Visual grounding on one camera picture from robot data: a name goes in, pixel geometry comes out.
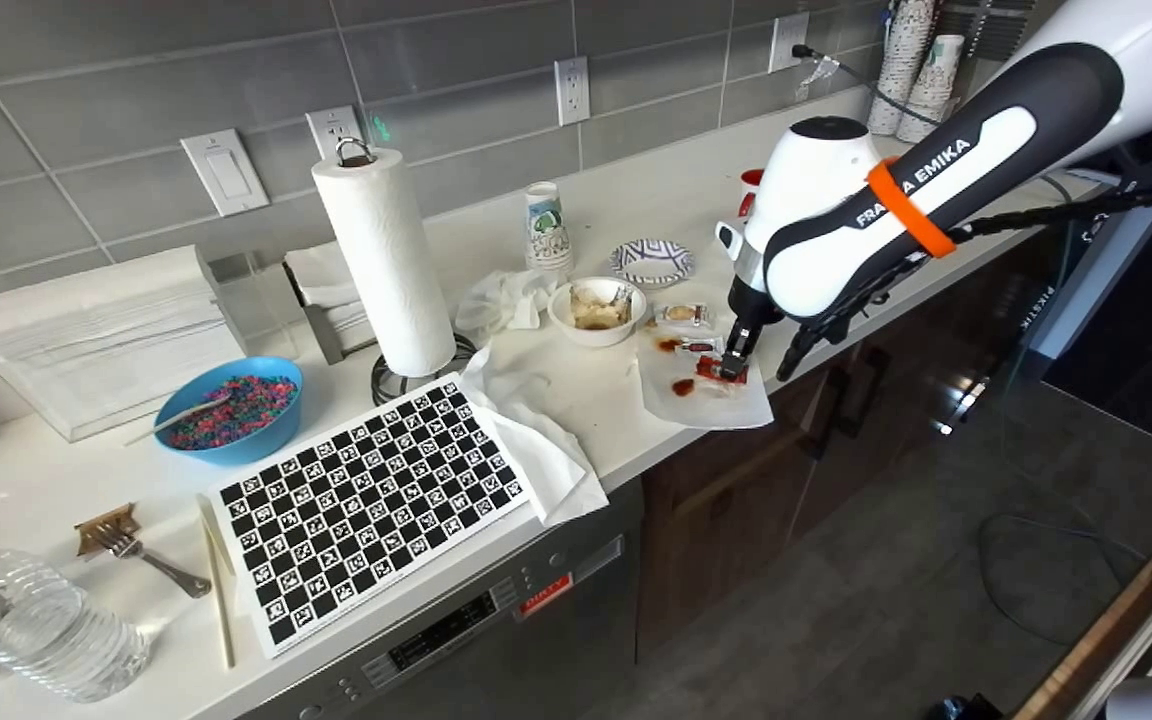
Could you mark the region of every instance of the gray tile backsplash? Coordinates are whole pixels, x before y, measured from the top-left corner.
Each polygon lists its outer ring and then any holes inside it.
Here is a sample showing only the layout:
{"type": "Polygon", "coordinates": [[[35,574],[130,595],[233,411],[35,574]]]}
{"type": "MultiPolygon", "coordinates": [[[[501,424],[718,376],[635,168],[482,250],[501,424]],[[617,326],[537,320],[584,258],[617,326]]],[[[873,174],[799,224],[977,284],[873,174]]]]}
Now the gray tile backsplash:
{"type": "Polygon", "coordinates": [[[790,106],[803,69],[765,69],[787,10],[876,73],[883,0],[0,0],[0,292],[174,242],[326,241],[317,106],[362,106],[422,210],[790,106]],[[591,69],[572,129],[551,102],[563,56],[591,69]],[[219,129],[267,206],[212,210],[179,137],[219,129]]]}

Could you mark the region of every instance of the kitchen counter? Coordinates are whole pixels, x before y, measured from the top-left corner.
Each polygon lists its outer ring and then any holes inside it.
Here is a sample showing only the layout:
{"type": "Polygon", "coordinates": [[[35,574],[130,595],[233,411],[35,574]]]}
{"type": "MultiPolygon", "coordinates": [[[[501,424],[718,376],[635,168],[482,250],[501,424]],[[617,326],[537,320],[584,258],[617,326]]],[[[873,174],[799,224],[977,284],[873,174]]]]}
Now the kitchen counter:
{"type": "MultiPolygon", "coordinates": [[[[563,174],[563,215],[578,249],[577,272],[608,272],[612,249],[638,234],[681,241],[691,249],[695,274],[650,292],[650,301],[699,301],[724,308],[733,267],[710,241],[710,224],[733,215],[741,168],[765,165],[777,137],[794,115],[843,110],[858,115],[863,95],[841,90],[794,110],[760,115],[735,129],[718,129],[658,153],[645,153],[620,165],[602,165],[578,174],[563,174]]],[[[994,206],[1058,202],[1047,182],[1025,182],[994,206]]],[[[487,272],[512,272],[523,258],[523,197],[495,197],[460,210],[427,221],[427,241],[439,258],[449,297],[460,301],[487,272]]],[[[1004,254],[1025,231],[977,241],[946,258],[929,265],[890,287],[890,301],[863,310],[849,334],[858,338],[941,287],[956,284],[970,267],[1004,254]]],[[[790,324],[765,330],[756,364],[777,371],[787,347],[790,324]]],[[[492,338],[492,367],[532,376],[528,399],[578,437],[602,488],[635,480],[645,469],[699,441],[695,429],[662,424],[638,406],[632,356],[646,347],[626,338],[617,347],[568,347],[551,330],[506,330],[492,338]]],[[[345,364],[313,358],[307,330],[289,330],[278,347],[307,364],[302,429],[291,441],[317,445],[334,429],[347,429],[369,399],[369,371],[377,350],[347,356],[345,364]]],[[[813,371],[841,347],[814,347],[799,371],[813,371]]],[[[71,560],[71,524],[137,498],[149,547],[179,560],[190,573],[207,573],[200,535],[200,491],[246,477],[250,469],[204,469],[159,453],[153,441],[137,441],[142,429],[117,429],[83,445],[62,445],[41,416],[10,419],[0,430],[0,547],[35,547],[62,562],[106,606],[130,612],[154,631],[154,655],[142,676],[105,704],[62,704],[24,678],[0,678],[0,720],[7,715],[237,715],[302,676],[318,671],[347,647],[379,635],[419,604],[481,574],[495,560],[528,547],[543,527],[528,506],[487,524],[467,542],[450,542],[449,555],[422,573],[373,595],[369,604],[334,617],[326,631],[296,643],[278,659],[254,652],[246,631],[246,606],[237,606],[237,666],[219,659],[219,612],[214,601],[185,601],[142,562],[129,560],[71,560]]]]}

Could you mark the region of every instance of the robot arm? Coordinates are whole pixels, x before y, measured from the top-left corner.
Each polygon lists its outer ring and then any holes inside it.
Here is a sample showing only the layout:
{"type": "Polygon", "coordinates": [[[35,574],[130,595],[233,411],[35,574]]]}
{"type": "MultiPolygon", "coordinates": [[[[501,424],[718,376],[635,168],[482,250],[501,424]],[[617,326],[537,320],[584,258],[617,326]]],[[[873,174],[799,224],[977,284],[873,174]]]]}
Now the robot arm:
{"type": "MultiPolygon", "coordinates": [[[[724,376],[744,371],[765,324],[799,324],[779,378],[814,338],[929,254],[953,250],[942,227],[1050,165],[1152,129],[1152,0],[1069,0],[1045,31],[929,140],[873,165],[841,202],[784,215],[760,202],[749,231],[718,227],[735,254],[724,376]]],[[[767,174],[794,168],[777,149],[767,174]]]]}

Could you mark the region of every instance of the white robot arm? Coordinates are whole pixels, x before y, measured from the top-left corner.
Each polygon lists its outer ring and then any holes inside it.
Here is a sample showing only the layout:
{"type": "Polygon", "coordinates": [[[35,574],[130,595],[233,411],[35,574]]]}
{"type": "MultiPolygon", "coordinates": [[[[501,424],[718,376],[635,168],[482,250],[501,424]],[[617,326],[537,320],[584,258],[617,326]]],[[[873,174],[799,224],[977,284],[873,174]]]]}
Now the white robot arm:
{"type": "Polygon", "coordinates": [[[718,224],[735,258],[724,376],[741,376],[760,326],[784,314],[799,330],[777,376],[790,376],[794,358],[814,338],[841,338],[881,287],[953,250],[953,224],[1138,133],[1152,133],[1152,0],[1069,0],[986,86],[890,165],[863,157],[858,125],[794,125],[767,161],[744,231],[718,224]],[[826,168],[833,199],[814,192],[787,202],[777,182],[813,168],[826,168]]]}

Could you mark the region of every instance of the cabinet handle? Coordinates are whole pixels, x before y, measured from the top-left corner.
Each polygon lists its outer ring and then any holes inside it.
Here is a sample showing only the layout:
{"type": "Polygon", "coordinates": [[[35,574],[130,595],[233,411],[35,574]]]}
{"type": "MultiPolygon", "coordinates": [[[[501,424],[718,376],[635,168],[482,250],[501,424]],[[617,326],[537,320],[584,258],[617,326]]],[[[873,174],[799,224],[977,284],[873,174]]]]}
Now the cabinet handle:
{"type": "Polygon", "coordinates": [[[863,347],[858,367],[863,376],[849,383],[843,402],[841,402],[841,430],[858,437],[873,399],[881,397],[881,383],[888,376],[890,356],[883,347],[863,347]]]}
{"type": "Polygon", "coordinates": [[[823,454],[826,437],[833,437],[833,429],[841,419],[843,397],[849,397],[849,371],[843,367],[826,367],[826,376],[823,376],[823,383],[821,383],[821,393],[813,399],[813,411],[803,416],[799,448],[809,454],[814,454],[814,461],[823,454]]]}

